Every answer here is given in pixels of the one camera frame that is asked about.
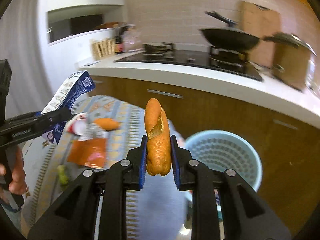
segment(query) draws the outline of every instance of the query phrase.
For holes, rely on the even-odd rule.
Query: frying pan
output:
[[[211,45],[217,48],[246,52],[258,44],[259,37],[234,28],[237,22],[229,20],[215,11],[205,13],[228,24],[226,28],[200,29]]]

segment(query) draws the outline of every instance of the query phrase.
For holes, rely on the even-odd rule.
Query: white countertop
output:
[[[138,79],[207,91],[263,106],[320,128],[320,100],[308,89],[299,92],[263,74],[263,82],[259,82],[191,66],[114,62],[133,54],[115,55],[79,70],[87,70],[95,76]]]

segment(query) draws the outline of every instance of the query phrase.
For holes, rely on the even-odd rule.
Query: bread roll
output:
[[[144,124],[148,135],[147,172],[152,176],[165,176],[171,169],[169,124],[164,110],[155,98],[147,103]]]

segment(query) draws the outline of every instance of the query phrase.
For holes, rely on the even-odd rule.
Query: metal bolt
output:
[[[230,177],[235,176],[236,172],[233,169],[228,169],[227,170],[227,175],[229,175]]]
[[[199,165],[199,162],[198,162],[197,160],[190,160],[190,161],[189,161],[189,164],[190,164],[191,166],[195,167],[195,166],[198,166],[198,165]]]
[[[124,159],[120,162],[120,164],[124,167],[129,166],[130,165],[130,161],[127,159]]]
[[[89,169],[83,172],[83,176],[85,177],[90,177],[92,174],[93,174],[93,171]]]

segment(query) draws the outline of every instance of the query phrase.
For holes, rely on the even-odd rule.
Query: human hand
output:
[[[7,173],[7,170],[5,166],[0,163],[0,176],[4,176],[6,173]],[[16,152],[16,162],[12,172],[12,182],[9,185],[9,191],[16,195],[22,195],[27,188],[25,178],[26,178],[26,173],[23,170],[22,152],[20,148],[18,148]],[[7,204],[9,203],[1,187],[0,187],[0,198]]]

